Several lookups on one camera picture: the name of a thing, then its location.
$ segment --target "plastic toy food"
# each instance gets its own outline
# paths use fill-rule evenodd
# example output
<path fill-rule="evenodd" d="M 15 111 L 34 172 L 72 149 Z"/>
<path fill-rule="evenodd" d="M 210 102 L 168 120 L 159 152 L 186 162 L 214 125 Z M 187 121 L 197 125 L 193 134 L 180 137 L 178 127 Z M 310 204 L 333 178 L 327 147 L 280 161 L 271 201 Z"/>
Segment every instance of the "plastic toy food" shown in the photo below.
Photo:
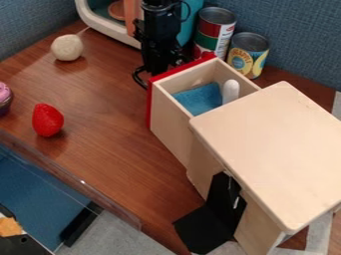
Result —
<path fill-rule="evenodd" d="M 52 136 L 62 129 L 63 124 L 63 115 L 54 107 L 38 104 L 34 108 L 32 126 L 38 135 Z"/>
<path fill-rule="evenodd" d="M 83 53 L 83 43 L 77 35 L 60 36 L 53 41 L 51 51 L 56 59 L 61 61 L 74 61 Z"/>
<path fill-rule="evenodd" d="M 10 110 L 13 101 L 13 93 L 6 84 L 0 82 L 0 116 L 4 116 Z"/>

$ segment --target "tin can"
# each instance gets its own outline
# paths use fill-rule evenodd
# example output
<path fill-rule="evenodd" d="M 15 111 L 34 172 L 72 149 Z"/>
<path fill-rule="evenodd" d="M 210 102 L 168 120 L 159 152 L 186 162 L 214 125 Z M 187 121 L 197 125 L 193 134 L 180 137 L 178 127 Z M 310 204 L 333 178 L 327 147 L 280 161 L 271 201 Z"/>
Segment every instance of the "tin can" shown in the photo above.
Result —
<path fill-rule="evenodd" d="M 263 70 L 269 43 L 261 35 L 241 32 L 233 36 L 227 64 L 249 79 L 256 79 Z"/>
<path fill-rule="evenodd" d="M 236 19 L 232 12 L 219 7 L 206 7 L 198 13 L 199 21 L 194 38 L 194 57 L 203 52 L 214 52 L 225 59 Z"/>

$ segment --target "blue wall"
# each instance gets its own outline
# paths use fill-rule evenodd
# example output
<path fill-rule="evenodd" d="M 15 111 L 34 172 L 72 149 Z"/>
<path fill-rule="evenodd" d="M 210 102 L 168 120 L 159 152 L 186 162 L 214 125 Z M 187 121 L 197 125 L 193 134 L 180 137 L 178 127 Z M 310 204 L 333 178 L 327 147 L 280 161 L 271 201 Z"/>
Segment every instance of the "blue wall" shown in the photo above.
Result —
<path fill-rule="evenodd" d="M 74 0 L 0 0 L 0 61 L 77 17 Z"/>
<path fill-rule="evenodd" d="M 209 0 L 269 38 L 267 64 L 341 91 L 340 0 Z"/>

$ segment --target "blue foam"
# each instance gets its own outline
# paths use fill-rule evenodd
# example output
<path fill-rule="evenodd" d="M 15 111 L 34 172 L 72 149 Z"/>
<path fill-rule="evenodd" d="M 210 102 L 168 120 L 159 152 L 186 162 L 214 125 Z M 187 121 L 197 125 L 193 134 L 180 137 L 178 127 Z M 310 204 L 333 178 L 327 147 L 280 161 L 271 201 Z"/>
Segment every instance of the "blue foam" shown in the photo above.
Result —
<path fill-rule="evenodd" d="M 175 93 L 172 96 L 193 116 L 201 115 L 222 105 L 218 83 L 211 83 L 189 91 Z"/>
<path fill-rule="evenodd" d="M 60 233 L 90 199 L 0 144 L 0 202 L 54 251 L 62 243 Z"/>

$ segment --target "white ball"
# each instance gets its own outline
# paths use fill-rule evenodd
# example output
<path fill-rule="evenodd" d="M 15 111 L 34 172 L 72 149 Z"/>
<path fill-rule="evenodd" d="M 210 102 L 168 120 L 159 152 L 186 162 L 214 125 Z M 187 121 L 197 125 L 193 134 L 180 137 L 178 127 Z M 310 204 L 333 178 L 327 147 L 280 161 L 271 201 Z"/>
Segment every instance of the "white ball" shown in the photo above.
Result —
<path fill-rule="evenodd" d="M 58 60 L 74 61 L 83 53 L 83 43 L 77 35 L 60 36 L 53 41 L 51 51 Z"/>

